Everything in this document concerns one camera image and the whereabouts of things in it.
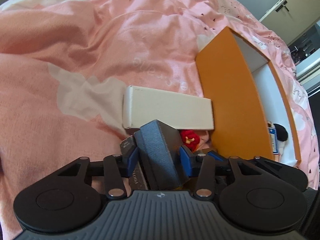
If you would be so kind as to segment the black box gold lettering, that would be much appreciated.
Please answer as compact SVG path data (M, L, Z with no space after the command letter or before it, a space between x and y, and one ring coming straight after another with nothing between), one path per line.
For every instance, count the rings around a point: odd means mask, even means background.
M121 158L119 171L124 178L129 179L132 190L147 190L148 185L144 178L139 161L139 148L135 138L131 135L120 143Z

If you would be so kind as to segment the red orange crochet fruit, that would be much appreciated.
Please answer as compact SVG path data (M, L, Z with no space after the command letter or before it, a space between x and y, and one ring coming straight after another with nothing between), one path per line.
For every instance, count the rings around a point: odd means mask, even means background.
M180 136L183 141L183 144L195 152L200 144L200 136L194 130L180 130Z

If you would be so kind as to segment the orange plush keychain with tag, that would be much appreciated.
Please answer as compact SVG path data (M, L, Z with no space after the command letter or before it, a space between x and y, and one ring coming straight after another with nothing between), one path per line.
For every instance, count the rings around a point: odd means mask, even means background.
M269 132L270 141L272 145L272 153L275 155L278 155L279 151L278 151L278 139L277 139L276 127L274 123L270 121L267 122L267 126L268 126L268 132Z

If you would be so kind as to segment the white black plush toy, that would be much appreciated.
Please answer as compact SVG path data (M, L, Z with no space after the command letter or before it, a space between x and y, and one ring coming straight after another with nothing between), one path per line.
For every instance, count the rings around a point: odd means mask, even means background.
M276 134L277 134L278 152L280 155L282 155L289 135L284 126L280 124L273 124L273 126L276 129Z

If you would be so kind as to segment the orange white cardboard box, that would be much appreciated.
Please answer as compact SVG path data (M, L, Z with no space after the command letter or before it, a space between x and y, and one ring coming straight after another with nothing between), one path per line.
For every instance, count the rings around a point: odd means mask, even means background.
M259 155L298 166L301 153L293 114L271 60L229 27L220 31L197 55L205 98L212 101L211 142L224 157L252 159ZM288 132L283 153L273 153L268 122Z

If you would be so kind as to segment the pink patterned duvet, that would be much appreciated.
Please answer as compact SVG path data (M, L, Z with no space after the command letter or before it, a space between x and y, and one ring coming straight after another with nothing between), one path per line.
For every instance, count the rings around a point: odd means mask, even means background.
M126 138L129 86L202 96L195 57L224 27L269 57L295 120L299 168L319 185L319 149L289 48L237 0L9 0L1 5L1 239L22 231L13 202L80 156Z

